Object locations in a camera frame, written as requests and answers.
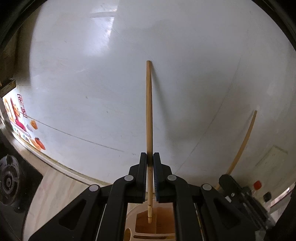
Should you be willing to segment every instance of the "burner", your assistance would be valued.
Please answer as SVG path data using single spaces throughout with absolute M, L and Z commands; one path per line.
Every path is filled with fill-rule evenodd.
M 17 159 L 7 155 L 0 160 L 0 202 L 11 205 L 18 198 L 20 172 Z

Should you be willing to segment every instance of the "silver screw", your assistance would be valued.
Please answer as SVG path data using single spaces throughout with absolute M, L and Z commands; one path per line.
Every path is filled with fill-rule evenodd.
M 202 186 L 202 188 L 204 189 L 204 190 L 206 190 L 206 191 L 209 191 L 209 190 L 211 190 L 212 189 L 212 186 L 210 185 L 210 184 L 204 184 L 203 186 Z
M 133 176 L 132 175 L 127 175 L 124 177 L 124 179 L 128 182 L 132 181 L 133 180 Z
M 169 181 L 176 181 L 177 177 L 175 175 L 168 175 L 168 180 Z
M 89 187 L 89 190 L 90 190 L 91 192 L 98 191 L 98 189 L 99 189 L 99 186 L 98 186 L 98 185 L 95 185 L 95 184 L 93 184 L 93 185 L 91 185 L 91 186 Z

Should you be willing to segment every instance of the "white wall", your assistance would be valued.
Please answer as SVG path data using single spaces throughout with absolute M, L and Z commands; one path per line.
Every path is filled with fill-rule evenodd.
M 256 109 L 234 177 L 267 181 L 252 171 L 273 145 L 295 177 L 296 54 L 251 0 L 48 0 L 21 29 L 15 75 L 47 155 L 105 182 L 127 174 L 146 150 L 146 60 L 154 151 L 174 173 L 216 185 Z

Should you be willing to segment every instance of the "black stove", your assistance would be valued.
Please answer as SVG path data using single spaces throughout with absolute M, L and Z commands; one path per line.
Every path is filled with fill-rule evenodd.
M 0 240 L 22 240 L 32 199 L 43 176 L 0 131 Z

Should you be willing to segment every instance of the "wooden stick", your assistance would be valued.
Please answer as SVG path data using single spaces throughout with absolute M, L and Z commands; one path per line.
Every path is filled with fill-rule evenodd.
M 152 127 L 151 61 L 149 60 L 146 62 L 146 138 L 147 138 L 147 180 L 148 180 L 148 223 L 152 223 L 153 127 Z
M 235 168 L 236 164 L 238 163 L 238 161 L 239 161 L 239 159 L 240 159 L 240 157 L 241 157 L 241 155 L 242 155 L 242 153 L 243 153 L 243 151 L 244 151 L 244 149 L 245 149 L 245 147 L 247 145 L 247 142 L 249 140 L 251 131 L 253 129 L 253 125 L 254 125 L 254 122 L 255 122 L 256 115 L 257 115 L 257 111 L 255 110 L 254 114 L 253 114 L 253 118 L 252 118 L 250 126 L 249 126 L 249 129 L 248 129 L 248 131 L 246 133 L 246 136 L 244 137 L 244 140 L 243 140 L 243 142 L 241 144 L 241 147 L 239 148 L 239 151 L 237 152 L 237 155 L 233 159 L 233 162 L 231 163 L 230 167 L 228 168 L 228 170 L 226 172 L 226 174 L 228 174 L 228 175 L 230 175 L 232 173 L 233 169 Z M 218 184 L 216 186 L 216 190 L 218 190 L 219 187 L 220 187 L 220 185 Z

